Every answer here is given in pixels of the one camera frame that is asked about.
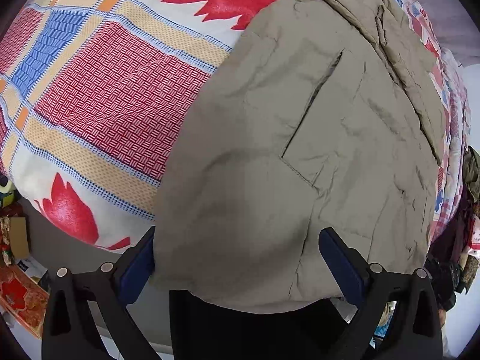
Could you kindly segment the grey curtain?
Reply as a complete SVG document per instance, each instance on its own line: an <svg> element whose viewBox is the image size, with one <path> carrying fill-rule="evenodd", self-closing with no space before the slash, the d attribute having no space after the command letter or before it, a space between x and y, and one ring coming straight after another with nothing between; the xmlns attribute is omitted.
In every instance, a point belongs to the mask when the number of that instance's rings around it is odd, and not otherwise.
<svg viewBox="0 0 480 360"><path fill-rule="evenodd" d="M459 0L418 0L441 47L464 67L479 63L479 29Z"/></svg>

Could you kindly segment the red patterned gift box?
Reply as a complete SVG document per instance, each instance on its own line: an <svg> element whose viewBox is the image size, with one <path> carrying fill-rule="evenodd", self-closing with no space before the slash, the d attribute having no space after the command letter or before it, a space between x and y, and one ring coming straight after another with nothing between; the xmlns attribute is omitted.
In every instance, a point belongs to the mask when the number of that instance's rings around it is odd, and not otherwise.
<svg viewBox="0 0 480 360"><path fill-rule="evenodd" d="M1 265L1 306L35 338L41 339L49 294L16 265Z"/></svg>

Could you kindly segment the patchwork leaf pattern quilt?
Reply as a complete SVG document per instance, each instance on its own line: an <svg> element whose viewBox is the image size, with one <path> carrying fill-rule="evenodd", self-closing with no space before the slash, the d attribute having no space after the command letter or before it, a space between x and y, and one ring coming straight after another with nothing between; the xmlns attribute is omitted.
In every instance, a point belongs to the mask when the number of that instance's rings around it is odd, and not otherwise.
<svg viewBox="0 0 480 360"><path fill-rule="evenodd" d="M274 1L29 0L1 39L1 174L65 235L135 245L187 111Z"/></svg>

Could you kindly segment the olive green garment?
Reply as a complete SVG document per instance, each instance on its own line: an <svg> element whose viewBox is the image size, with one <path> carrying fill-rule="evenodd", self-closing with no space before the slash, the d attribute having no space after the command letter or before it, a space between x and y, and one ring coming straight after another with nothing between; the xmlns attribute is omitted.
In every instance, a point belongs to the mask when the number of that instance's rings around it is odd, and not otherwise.
<svg viewBox="0 0 480 360"><path fill-rule="evenodd" d="M463 180L475 201L479 200L479 176L480 156L472 146L469 146L463 160Z"/></svg>

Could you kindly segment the khaki puffer jacket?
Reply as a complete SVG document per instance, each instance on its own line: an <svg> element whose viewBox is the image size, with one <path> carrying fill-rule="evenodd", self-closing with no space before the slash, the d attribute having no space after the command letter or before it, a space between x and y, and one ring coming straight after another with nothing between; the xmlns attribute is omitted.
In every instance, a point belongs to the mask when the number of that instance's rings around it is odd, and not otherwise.
<svg viewBox="0 0 480 360"><path fill-rule="evenodd" d="M155 212L154 284L240 311L339 288L323 228L370 262L425 261L445 115L395 0L277 0L201 88Z"/></svg>

